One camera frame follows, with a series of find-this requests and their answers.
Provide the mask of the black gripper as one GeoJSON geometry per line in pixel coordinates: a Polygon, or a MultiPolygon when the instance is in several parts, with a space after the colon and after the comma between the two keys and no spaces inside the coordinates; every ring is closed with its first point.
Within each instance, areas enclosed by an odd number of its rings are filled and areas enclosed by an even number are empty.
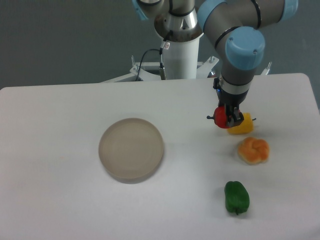
{"type": "Polygon", "coordinates": [[[227,82],[223,77],[213,79],[213,89],[216,91],[219,106],[224,105],[226,126],[231,128],[239,126],[244,121],[243,113],[239,110],[240,104],[245,100],[249,91],[249,83],[234,85],[227,82]]]}

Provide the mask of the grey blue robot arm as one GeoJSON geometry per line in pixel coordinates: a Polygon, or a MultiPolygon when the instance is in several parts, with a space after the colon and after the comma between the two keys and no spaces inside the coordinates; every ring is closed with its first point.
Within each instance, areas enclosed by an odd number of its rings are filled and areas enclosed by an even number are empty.
{"type": "Polygon", "coordinates": [[[222,62],[213,81],[218,106],[212,119],[222,128],[244,121],[240,104],[265,51],[260,29],[285,21],[298,10],[296,0],[134,0],[142,20],[154,19],[162,38],[159,72],[162,80],[194,78],[197,73],[199,39],[205,35],[222,62]]]}

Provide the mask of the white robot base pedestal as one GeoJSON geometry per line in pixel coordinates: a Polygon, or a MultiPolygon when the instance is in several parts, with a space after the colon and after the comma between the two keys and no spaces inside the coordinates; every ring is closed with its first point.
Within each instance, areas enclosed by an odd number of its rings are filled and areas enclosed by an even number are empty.
{"type": "Polygon", "coordinates": [[[162,40],[162,64],[166,80],[196,78],[199,44],[202,36],[203,34],[185,42],[162,40]]]}

